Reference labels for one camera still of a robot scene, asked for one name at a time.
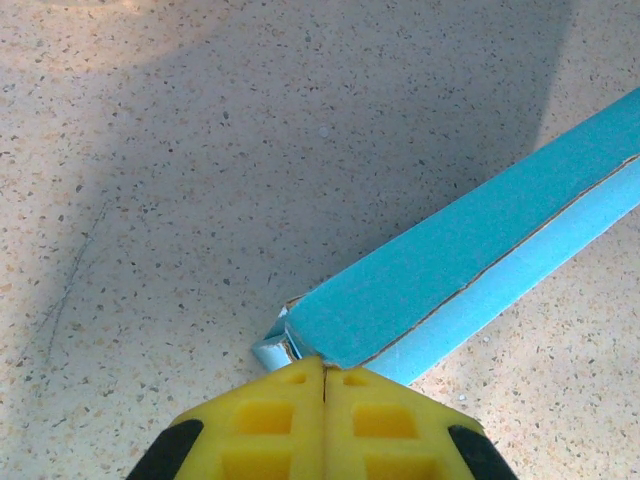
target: terrazzo surface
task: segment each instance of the terrazzo surface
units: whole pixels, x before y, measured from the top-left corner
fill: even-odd
[[[637,0],[0,3],[0,475],[122,478],[281,304],[640,85]],[[413,387],[640,478],[640,211]]]

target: black rubber grip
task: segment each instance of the black rubber grip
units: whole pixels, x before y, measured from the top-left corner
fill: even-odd
[[[164,430],[127,480],[173,480],[203,428],[200,420],[186,420]]]

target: scratch mark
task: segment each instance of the scratch mark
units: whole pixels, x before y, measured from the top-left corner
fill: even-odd
[[[33,335],[32,338],[36,338],[38,336],[38,334],[40,333],[40,331],[44,328],[44,326],[49,323],[51,321],[51,319],[53,319],[53,332],[51,332],[51,338],[49,339],[49,343],[47,345],[47,358],[45,362],[49,362],[50,358],[51,358],[51,350],[53,349],[53,342],[55,340],[56,337],[56,333],[58,331],[58,325],[60,324],[60,317],[62,316],[62,312],[64,310],[64,307],[67,304],[67,299],[69,298],[69,293],[71,293],[71,289],[73,288],[73,285],[75,284],[75,277],[78,273],[78,268],[80,267],[80,262],[82,261],[82,258],[84,257],[85,252],[87,251],[87,248],[89,247],[89,244],[91,244],[91,242],[93,242],[93,233],[96,230],[96,227],[98,226],[98,223],[102,220],[104,220],[104,217],[106,215],[106,209],[107,209],[107,204],[108,202],[105,202],[102,205],[102,208],[100,209],[100,212],[98,213],[98,216],[96,217],[95,221],[93,222],[93,225],[91,226],[91,229],[89,230],[89,233],[85,234],[85,241],[82,244],[82,246],[80,247],[80,249],[78,250],[78,253],[73,261],[73,264],[71,265],[71,268],[69,270],[69,275],[67,275],[67,282],[66,282],[66,286],[64,289],[64,293],[62,294],[62,297],[60,297],[60,299],[58,299],[58,301],[56,303],[54,303],[51,307],[49,307],[49,309],[47,310],[47,312],[45,313],[44,316],[44,320],[42,321],[42,323],[38,326],[38,328],[36,329],[35,334]],[[22,349],[22,352],[20,353],[20,358],[24,358],[25,353],[27,351],[27,348],[29,348],[29,346],[31,345],[31,342],[27,343],[24,348]]]

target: blue foam board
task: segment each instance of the blue foam board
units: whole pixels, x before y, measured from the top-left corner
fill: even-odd
[[[303,296],[254,352],[410,383],[640,203],[638,153],[640,89]]]

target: square hole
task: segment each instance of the square hole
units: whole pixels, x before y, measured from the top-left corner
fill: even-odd
[[[289,480],[291,453],[228,451],[222,454],[224,480]]]
[[[287,383],[302,384],[307,381],[307,375],[304,372],[297,372],[285,379]]]
[[[236,433],[247,435],[286,435],[291,432],[293,405],[286,402],[253,401],[235,412]]]
[[[342,383],[348,387],[366,387],[368,385],[365,380],[352,373],[342,377]]]
[[[417,438],[411,412],[392,404],[359,404],[353,410],[356,437]]]
[[[367,480],[445,480],[433,457],[367,455],[365,467]]]

